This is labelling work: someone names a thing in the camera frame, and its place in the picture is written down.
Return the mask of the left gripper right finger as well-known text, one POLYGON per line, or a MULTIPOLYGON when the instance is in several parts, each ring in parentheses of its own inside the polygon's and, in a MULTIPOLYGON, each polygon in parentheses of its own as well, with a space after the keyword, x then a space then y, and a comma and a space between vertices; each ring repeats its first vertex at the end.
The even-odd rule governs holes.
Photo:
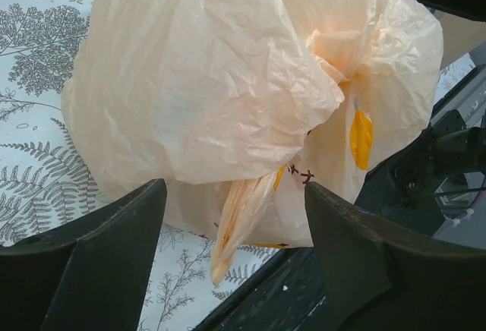
POLYGON ((336 330, 483 330, 485 252, 430 238, 317 183, 305 210, 336 330))

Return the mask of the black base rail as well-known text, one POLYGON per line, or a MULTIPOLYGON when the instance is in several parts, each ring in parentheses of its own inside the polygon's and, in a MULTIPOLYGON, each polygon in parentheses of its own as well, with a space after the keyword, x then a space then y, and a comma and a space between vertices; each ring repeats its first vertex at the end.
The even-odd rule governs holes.
MULTIPOLYGON (((434 107, 429 127, 366 178, 354 206, 437 240, 471 211, 485 212, 485 67, 472 69, 434 107)), ((469 245, 485 252, 480 244, 469 245)), ((314 248, 277 254, 268 330, 336 330, 314 248)))

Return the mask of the banana print plastic bag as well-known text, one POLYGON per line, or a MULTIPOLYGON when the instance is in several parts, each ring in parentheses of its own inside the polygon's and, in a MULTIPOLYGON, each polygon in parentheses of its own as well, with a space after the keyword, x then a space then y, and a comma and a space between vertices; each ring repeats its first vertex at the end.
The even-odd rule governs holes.
POLYGON ((107 197, 165 180, 218 284, 241 244, 313 244, 305 185, 354 202, 428 126, 442 59, 417 0, 93 0, 62 114, 107 197))

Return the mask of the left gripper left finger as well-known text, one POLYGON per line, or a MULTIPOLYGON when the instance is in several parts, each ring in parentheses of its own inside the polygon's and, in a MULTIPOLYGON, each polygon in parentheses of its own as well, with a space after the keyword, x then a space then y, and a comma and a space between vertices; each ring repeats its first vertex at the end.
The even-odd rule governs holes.
POLYGON ((136 330, 163 223, 150 181, 65 225, 1 249, 3 330, 136 330))

